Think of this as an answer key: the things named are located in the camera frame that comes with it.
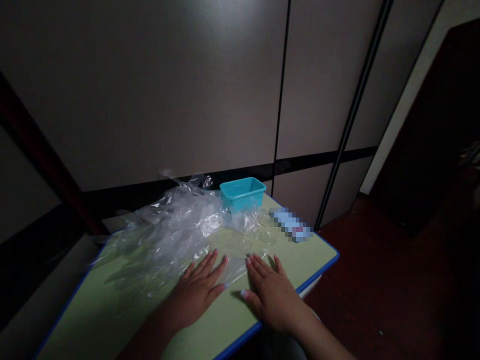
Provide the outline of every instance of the wooden floor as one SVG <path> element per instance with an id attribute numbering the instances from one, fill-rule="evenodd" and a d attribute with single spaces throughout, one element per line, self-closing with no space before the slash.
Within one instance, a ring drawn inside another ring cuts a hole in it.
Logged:
<path id="1" fill-rule="evenodd" d="M 359 359 L 472 354 L 478 322 L 465 317 L 473 318 L 478 307 L 468 278 L 474 272 L 464 265 L 478 261 L 464 257 L 460 234 L 449 242 L 452 234 L 436 230 L 411 238 L 372 200 L 359 197 L 318 232 L 340 258 L 305 302 Z"/>

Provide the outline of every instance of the teal plastic basket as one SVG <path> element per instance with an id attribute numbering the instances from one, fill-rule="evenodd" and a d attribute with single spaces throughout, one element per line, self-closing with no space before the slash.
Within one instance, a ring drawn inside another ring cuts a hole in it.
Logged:
<path id="1" fill-rule="evenodd" d="M 267 187 L 254 177 L 220 184 L 221 196 L 231 213 L 262 206 Z"/>

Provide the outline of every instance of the pixelated item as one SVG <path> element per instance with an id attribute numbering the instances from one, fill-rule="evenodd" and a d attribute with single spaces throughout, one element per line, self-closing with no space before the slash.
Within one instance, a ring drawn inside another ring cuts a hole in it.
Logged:
<path id="1" fill-rule="evenodd" d="M 301 243 L 311 236 L 310 227 L 295 217 L 287 207 L 270 209 L 270 216 L 273 222 L 280 226 L 282 231 L 296 243 Z"/>

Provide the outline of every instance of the clear plastic wrap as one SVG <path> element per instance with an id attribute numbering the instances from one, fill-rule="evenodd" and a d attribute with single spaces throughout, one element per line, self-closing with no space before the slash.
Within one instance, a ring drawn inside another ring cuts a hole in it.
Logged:
<path id="1" fill-rule="evenodd" d="M 150 205 L 124 212 L 126 228 L 110 236 L 108 251 L 91 264 L 97 268 L 120 257 L 126 260 L 106 283 L 134 298 L 150 298 L 163 285 L 177 281 L 192 260 L 213 250 L 220 241 L 230 253 L 220 280 L 232 283 L 246 272 L 245 256 L 253 239 L 275 242 L 268 229 L 270 216 L 262 208 L 232 215 L 220 192 L 209 190 L 209 176 L 194 175 L 188 182 L 170 178 L 178 186 Z M 222 227 L 226 232 L 216 235 Z"/>

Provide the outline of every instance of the green desk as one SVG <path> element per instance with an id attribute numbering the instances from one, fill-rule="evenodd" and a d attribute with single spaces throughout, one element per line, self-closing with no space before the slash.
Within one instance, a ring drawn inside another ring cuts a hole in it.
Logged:
<path id="1" fill-rule="evenodd" d="M 263 208 L 279 206 L 263 195 Z M 230 231 L 217 231 L 212 246 L 219 248 L 219 261 L 225 253 L 230 253 L 232 260 L 243 261 L 245 249 L 227 240 Z M 316 234 L 300 243 L 289 241 L 278 227 L 273 227 L 271 234 L 271 244 L 252 240 L 250 251 L 267 249 L 269 254 L 277 254 L 298 293 L 339 258 L 337 250 Z M 125 263 L 125 259 L 118 258 L 87 274 L 40 347 L 39 359 L 115 359 L 175 285 L 163 287 L 149 300 L 138 301 L 131 290 L 118 290 L 112 282 L 106 283 L 109 275 Z M 247 275 L 231 284 L 195 324 L 177 334 L 163 359 L 227 358 L 262 326 L 238 297 L 239 291 L 249 287 Z M 127 308 L 131 310 L 119 317 Z"/>

